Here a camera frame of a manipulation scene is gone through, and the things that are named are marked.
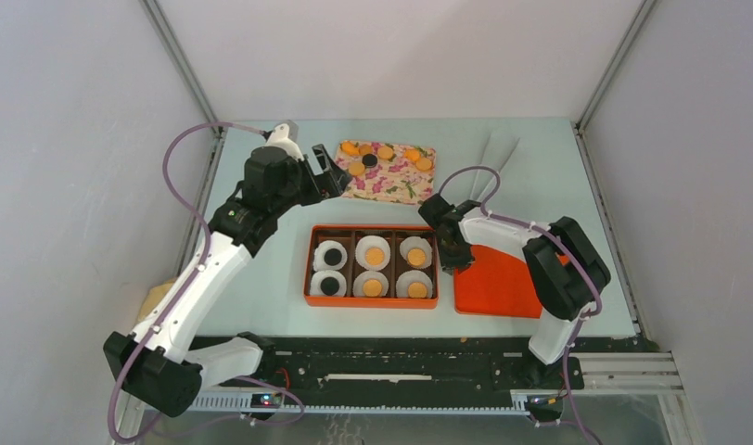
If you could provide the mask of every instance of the metal frame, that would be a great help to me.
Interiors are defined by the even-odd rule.
[[[146,14],[153,23],[159,38],[164,44],[172,62],[178,69],[192,96],[197,101],[199,108],[208,121],[217,121],[211,104],[204,94],[198,78],[191,69],[190,63],[172,31],[168,20],[160,7],[158,0],[140,0]],[[606,237],[609,248],[618,266],[617,274],[623,285],[626,298],[629,300],[632,319],[639,334],[638,340],[648,336],[646,326],[642,324],[643,313],[641,306],[637,304],[632,293],[629,273],[626,271],[619,251],[619,240],[610,221],[608,206],[601,191],[597,169],[586,145],[585,131],[597,111],[601,100],[612,84],[616,73],[622,66],[625,57],[632,49],[633,43],[641,29],[646,24],[650,14],[657,5],[657,0],[644,0],[638,8],[629,29],[626,31],[615,55],[606,67],[603,77],[593,91],[589,103],[581,114],[578,123],[574,125],[574,134],[579,144],[581,158],[595,195],[601,220],[606,228]],[[213,130],[216,141],[211,152],[211,162],[205,172],[202,185],[197,196],[198,208],[204,211],[210,197],[211,184],[221,158],[224,133],[220,129]],[[185,248],[178,260],[178,267],[187,261],[189,249],[193,248],[198,238],[198,229],[189,227],[186,231],[187,240]],[[505,355],[515,355],[514,352],[506,352]],[[616,395],[616,394],[650,394],[657,395],[661,410],[664,414],[666,428],[669,432],[672,445],[698,445],[703,443],[697,433],[696,420],[692,415],[687,398],[684,395],[683,382],[679,377],[673,357],[670,353],[660,352],[574,352],[572,356],[581,362],[581,371],[585,387],[577,390],[577,395]],[[197,397],[189,411],[218,411],[222,413],[241,412],[249,406],[250,394],[257,389],[250,388],[215,388],[205,391]],[[502,414],[502,415],[526,415],[524,403],[527,397],[551,394],[551,391],[538,389],[514,389],[511,395],[514,405],[499,409],[396,409],[389,408],[362,408],[345,406],[310,406],[309,413],[446,413],[446,414]],[[145,410],[149,410],[142,401],[123,394],[119,410],[121,433],[132,436],[138,431]]]

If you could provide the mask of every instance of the flower pattern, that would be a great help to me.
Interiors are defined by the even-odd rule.
[[[344,197],[417,205],[434,193],[434,170],[437,165],[437,152],[433,148],[385,142],[349,142],[356,146],[369,144],[375,151],[381,146],[389,146],[393,149],[394,157],[391,160],[380,159],[375,168],[367,170],[363,175],[354,177],[346,192],[344,192]],[[421,172],[413,162],[403,156],[403,153],[411,148],[418,150],[424,157],[431,160],[430,171]],[[344,153],[340,146],[338,147],[336,164],[340,168],[347,170],[350,164],[359,160],[361,160],[361,157],[350,156]]]

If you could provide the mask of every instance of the robotic arm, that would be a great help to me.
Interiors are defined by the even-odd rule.
[[[216,299],[275,232],[278,218],[296,205],[339,197],[351,181],[323,146],[313,147],[322,168],[321,174],[314,175],[297,145],[297,130],[294,122],[281,123],[265,135],[265,146],[251,153],[243,181],[210,221],[207,266],[198,265],[203,254],[200,248],[158,307],[129,336],[113,332],[104,344],[109,368],[117,378],[139,341],[153,332],[122,389],[170,417],[183,413],[201,389],[257,370],[262,347],[254,337],[238,336],[202,350],[188,348]],[[157,325],[160,314],[195,270],[194,281]]]
[[[420,207],[420,216],[437,234],[440,263],[446,272],[462,271],[475,260],[471,247],[482,245],[502,251],[527,264],[543,310],[538,331],[530,338],[535,368],[555,364],[562,356],[577,320],[593,309],[594,296],[575,268],[561,258],[554,243],[539,232],[499,222],[468,200],[455,207],[440,194]],[[603,260],[579,224],[564,217],[536,226],[557,236],[590,276],[598,292],[611,281]]]

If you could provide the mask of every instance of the gray floor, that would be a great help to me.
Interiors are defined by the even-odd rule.
[[[608,396],[577,399],[584,424],[606,445],[668,444],[669,439],[657,399]],[[181,432],[220,416],[187,413],[164,421],[168,431]],[[566,410],[564,418],[572,418]],[[144,445],[169,444],[263,445],[448,445],[477,443],[586,444],[572,426],[535,429],[529,421],[513,416],[462,415],[306,415],[292,426],[256,426],[231,421],[211,426],[183,439],[149,436]]]

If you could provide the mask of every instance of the light blue table surface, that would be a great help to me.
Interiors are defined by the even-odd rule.
[[[243,122],[271,129],[277,122]],[[603,312],[584,325],[585,336],[634,335],[603,225],[579,149],[565,119],[433,119],[298,121],[300,149],[324,144],[335,157],[343,139],[433,146],[437,149],[435,189],[452,172],[479,163],[489,134],[514,134],[516,150],[502,170],[502,187],[490,202],[495,212],[538,222],[562,216],[579,221],[612,272],[603,293]],[[206,219],[242,179],[250,151],[263,140],[230,130],[215,174]],[[445,189],[448,201],[468,198],[474,176],[459,176]],[[201,335],[251,331],[265,336],[306,337],[508,337],[529,336],[536,320],[463,315],[453,307],[453,279],[440,274],[440,301],[434,310],[314,308],[302,296],[311,229],[326,223],[423,224],[416,207],[360,199],[332,199],[285,214],[278,231],[247,269],[236,276],[199,329]]]

